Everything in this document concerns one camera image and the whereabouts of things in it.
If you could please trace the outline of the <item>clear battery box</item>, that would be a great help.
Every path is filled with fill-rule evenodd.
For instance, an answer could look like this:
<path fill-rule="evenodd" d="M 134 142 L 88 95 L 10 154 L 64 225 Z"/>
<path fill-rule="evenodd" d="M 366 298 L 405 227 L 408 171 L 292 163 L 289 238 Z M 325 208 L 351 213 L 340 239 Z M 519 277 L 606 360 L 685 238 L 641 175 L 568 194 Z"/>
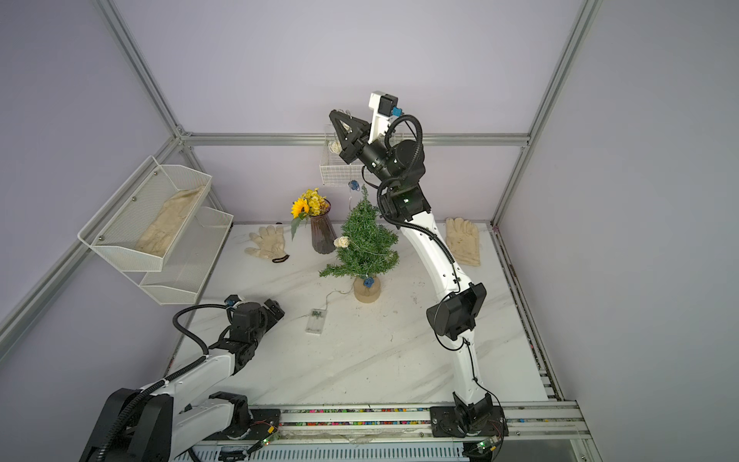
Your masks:
<path fill-rule="evenodd" d="M 307 319 L 305 332 L 311 335 L 321 335 L 327 318 L 326 309 L 313 309 Z"/>

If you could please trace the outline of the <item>rattan ball string lights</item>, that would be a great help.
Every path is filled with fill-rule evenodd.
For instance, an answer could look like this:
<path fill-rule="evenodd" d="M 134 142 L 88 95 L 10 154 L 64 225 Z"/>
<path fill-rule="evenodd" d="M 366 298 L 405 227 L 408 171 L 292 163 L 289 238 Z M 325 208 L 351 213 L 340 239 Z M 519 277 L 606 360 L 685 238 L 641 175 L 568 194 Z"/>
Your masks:
<path fill-rule="evenodd" d="M 383 229 L 377 225 L 378 211 L 369 201 L 367 186 L 356 180 L 348 186 L 362 198 L 349 211 L 342 235 L 334 241 L 338 262 L 327 265 L 319 276 L 351 276 L 366 291 L 374 291 L 379 286 L 377 275 L 384 271 L 385 251 L 377 246 Z"/>

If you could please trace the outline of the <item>small green christmas tree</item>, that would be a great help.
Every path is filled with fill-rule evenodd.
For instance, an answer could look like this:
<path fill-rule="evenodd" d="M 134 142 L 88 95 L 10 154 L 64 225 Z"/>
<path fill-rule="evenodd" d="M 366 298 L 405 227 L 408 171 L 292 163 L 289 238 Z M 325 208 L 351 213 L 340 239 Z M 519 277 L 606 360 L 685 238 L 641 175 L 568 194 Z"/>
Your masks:
<path fill-rule="evenodd" d="M 400 262 L 395 250 L 398 235 L 378 222 L 379 211 L 369 200 L 366 186 L 362 199 L 350 210 L 342 235 L 334 241 L 338 261 L 319 272 L 320 277 L 350 277 L 353 294 L 361 303 L 376 302 L 381 295 L 379 276 Z"/>

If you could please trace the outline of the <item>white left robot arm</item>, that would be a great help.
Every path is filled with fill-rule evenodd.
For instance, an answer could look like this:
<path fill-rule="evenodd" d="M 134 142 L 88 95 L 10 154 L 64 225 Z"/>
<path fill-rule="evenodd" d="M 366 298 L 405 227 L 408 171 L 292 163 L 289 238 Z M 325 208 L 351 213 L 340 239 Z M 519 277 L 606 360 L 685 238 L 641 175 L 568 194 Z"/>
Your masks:
<path fill-rule="evenodd" d="M 255 355 L 259 344 L 285 315 L 278 302 L 263 303 L 229 296 L 219 310 L 228 325 L 207 345 L 173 317 L 174 327 L 201 350 L 190 364 L 138 389 L 121 388 L 109 396 L 81 458 L 84 461 L 172 461 L 219 435 L 250 440 L 247 456 L 278 434 L 277 410 L 252 412 L 244 395 L 221 390 Z"/>

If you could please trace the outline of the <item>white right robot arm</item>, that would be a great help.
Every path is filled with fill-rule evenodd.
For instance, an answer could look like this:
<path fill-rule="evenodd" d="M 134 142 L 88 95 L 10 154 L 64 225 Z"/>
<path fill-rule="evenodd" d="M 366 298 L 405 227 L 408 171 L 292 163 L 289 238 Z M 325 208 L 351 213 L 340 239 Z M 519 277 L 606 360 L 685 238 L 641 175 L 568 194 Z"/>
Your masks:
<path fill-rule="evenodd" d="M 329 120 L 342 160 L 361 162 L 378 179 L 376 204 L 381 217 L 398 227 L 416 250 L 438 298 L 426 318 L 437 342 L 453 358 L 454 385 L 452 406 L 431 411 L 433 434 L 478 437 L 485 452 L 500 448 L 507 435 L 506 417 L 495 394 L 481 384 L 475 350 L 477 316 L 487 291 L 457 264 L 421 189 L 425 175 L 421 123 L 398 109 L 371 122 L 333 110 Z"/>

